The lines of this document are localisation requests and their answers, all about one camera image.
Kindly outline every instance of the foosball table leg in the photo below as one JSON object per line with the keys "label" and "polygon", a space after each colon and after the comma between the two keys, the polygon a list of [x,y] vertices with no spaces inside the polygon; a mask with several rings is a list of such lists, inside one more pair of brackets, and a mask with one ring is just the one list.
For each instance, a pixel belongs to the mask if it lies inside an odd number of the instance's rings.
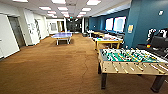
{"label": "foosball table leg", "polygon": [[101,89],[105,89],[106,88],[106,78],[107,78],[107,73],[102,73]]}
{"label": "foosball table leg", "polygon": [[151,90],[155,93],[158,93],[166,77],[166,75],[157,75],[155,81],[153,82]]}
{"label": "foosball table leg", "polygon": [[98,64],[98,74],[101,74],[101,66],[100,66],[100,63]]}

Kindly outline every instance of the white wall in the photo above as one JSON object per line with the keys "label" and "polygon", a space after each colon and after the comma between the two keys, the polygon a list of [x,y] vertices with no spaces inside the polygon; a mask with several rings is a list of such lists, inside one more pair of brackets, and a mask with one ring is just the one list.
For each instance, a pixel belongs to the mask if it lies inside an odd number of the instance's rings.
{"label": "white wall", "polygon": [[19,10],[19,14],[20,14],[20,16],[18,17],[18,21],[19,21],[19,24],[20,24],[20,28],[21,28],[26,46],[33,45],[31,37],[30,37],[30,33],[28,31],[28,26],[27,26],[27,23],[26,23],[25,15],[24,15],[24,10],[23,10],[23,8],[18,8],[18,10]]}
{"label": "white wall", "polygon": [[34,14],[34,18],[38,21],[41,39],[44,39],[46,36],[49,36],[47,31],[46,17],[38,14]]}
{"label": "white wall", "polygon": [[0,2],[0,14],[6,14],[9,16],[20,16],[17,7],[10,6]]}
{"label": "white wall", "polygon": [[85,32],[85,18],[82,19],[82,33]]}
{"label": "white wall", "polygon": [[33,12],[27,9],[18,8],[20,17],[19,23],[26,45],[36,45],[40,42],[35,25]]}
{"label": "white wall", "polygon": [[38,37],[33,12],[30,11],[30,10],[27,10],[27,9],[23,9],[23,10],[24,10],[24,14],[25,14],[25,18],[26,18],[26,22],[27,22],[27,25],[28,25],[28,29],[29,29],[29,33],[30,33],[30,36],[31,36],[32,43],[37,44],[37,43],[40,42],[40,40],[39,40],[39,37]]}
{"label": "white wall", "polygon": [[7,15],[0,14],[0,48],[4,57],[19,51],[18,44],[13,34]]}

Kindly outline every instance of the brown carpet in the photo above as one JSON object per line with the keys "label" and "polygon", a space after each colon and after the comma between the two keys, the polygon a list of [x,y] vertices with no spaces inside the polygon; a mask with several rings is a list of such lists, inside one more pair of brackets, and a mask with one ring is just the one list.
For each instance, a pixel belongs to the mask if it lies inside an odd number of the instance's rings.
{"label": "brown carpet", "polygon": [[[94,42],[73,34],[71,44],[56,45],[53,38],[0,61],[0,94],[153,94],[155,76],[108,74],[101,90],[101,75]],[[159,94],[168,94],[164,82]]]}

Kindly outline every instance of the ceiling light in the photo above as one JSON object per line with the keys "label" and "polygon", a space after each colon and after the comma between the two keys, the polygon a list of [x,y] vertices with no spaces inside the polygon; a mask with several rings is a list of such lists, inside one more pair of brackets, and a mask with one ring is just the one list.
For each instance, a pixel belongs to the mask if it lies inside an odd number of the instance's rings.
{"label": "ceiling light", "polygon": [[68,12],[61,12],[62,14],[68,14]]}
{"label": "ceiling light", "polygon": [[91,8],[83,8],[82,11],[90,11]]}
{"label": "ceiling light", "polygon": [[39,8],[41,8],[42,10],[51,10],[50,7],[39,7]]}
{"label": "ceiling light", "polygon": [[82,17],[83,15],[78,15],[77,17]]}
{"label": "ceiling light", "polygon": [[69,17],[69,15],[64,15],[65,17]]}
{"label": "ceiling light", "polygon": [[54,16],[54,14],[47,14],[48,16]]}
{"label": "ceiling light", "polygon": [[59,10],[68,10],[67,7],[58,7]]}
{"label": "ceiling light", "polygon": [[13,0],[15,2],[28,2],[27,0]]}
{"label": "ceiling light", "polygon": [[56,14],[55,11],[48,11],[49,14]]}
{"label": "ceiling light", "polygon": [[53,3],[65,4],[65,0],[52,0]]}
{"label": "ceiling light", "polygon": [[98,0],[89,0],[87,2],[87,5],[97,5],[99,4],[101,1],[98,1]]}
{"label": "ceiling light", "polygon": [[57,16],[52,16],[53,18],[57,18]]}
{"label": "ceiling light", "polygon": [[80,12],[79,14],[86,14],[86,12]]}

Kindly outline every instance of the foosball rod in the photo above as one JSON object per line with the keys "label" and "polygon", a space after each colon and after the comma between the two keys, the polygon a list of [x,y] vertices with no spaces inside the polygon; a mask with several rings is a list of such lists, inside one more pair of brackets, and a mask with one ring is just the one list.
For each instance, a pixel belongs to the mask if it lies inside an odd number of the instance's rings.
{"label": "foosball rod", "polygon": [[[126,63],[128,66],[129,66],[129,64],[128,63]],[[132,70],[132,71],[134,71],[135,69],[134,68],[132,68],[131,66],[129,66],[129,68]]]}
{"label": "foosball rod", "polygon": [[122,67],[122,69],[124,70],[124,72],[125,72],[126,74],[128,74],[128,71],[124,68],[124,66],[121,65],[121,67]]}
{"label": "foosball rod", "polygon": [[140,69],[141,71],[143,71],[143,69],[140,67],[140,66],[138,66],[137,64],[135,64],[135,66],[138,68],[138,69]]}
{"label": "foosball rod", "polygon": [[119,71],[118,71],[117,67],[114,65],[113,62],[112,62],[112,65],[113,65],[114,69],[116,70],[116,72],[118,73]]}
{"label": "foosball rod", "polygon": [[164,66],[162,66],[162,65],[160,65],[160,64],[157,64],[159,67],[161,67],[161,68],[163,68],[163,69],[165,69],[166,71],[168,71],[168,69],[167,68],[165,68]]}
{"label": "foosball rod", "polygon": [[154,66],[154,65],[152,65],[152,64],[149,64],[149,65],[150,65],[150,66],[152,66],[152,68],[154,68],[154,69],[158,70],[160,73],[165,74],[165,72],[164,72],[164,71],[160,70],[160,69],[159,69],[159,68],[157,68],[156,66]]}

